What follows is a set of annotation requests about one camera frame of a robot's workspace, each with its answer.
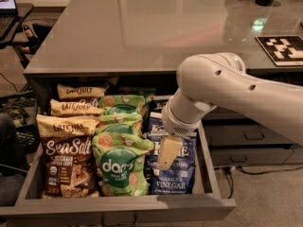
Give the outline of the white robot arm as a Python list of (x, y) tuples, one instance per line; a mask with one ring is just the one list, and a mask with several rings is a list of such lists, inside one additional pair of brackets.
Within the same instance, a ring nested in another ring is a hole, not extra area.
[(178, 89), (162, 110), (166, 131), (203, 131), (215, 166), (302, 162), (303, 90), (252, 77), (231, 53), (186, 58)]

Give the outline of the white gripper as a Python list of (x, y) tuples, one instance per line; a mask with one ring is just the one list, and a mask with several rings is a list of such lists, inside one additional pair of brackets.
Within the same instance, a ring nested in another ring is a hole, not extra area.
[(185, 123), (177, 119), (169, 108), (169, 104), (162, 109), (162, 122), (165, 131), (173, 136), (164, 136), (160, 143), (158, 167), (167, 170), (178, 156), (183, 142), (180, 137), (189, 136), (198, 128), (198, 123)]

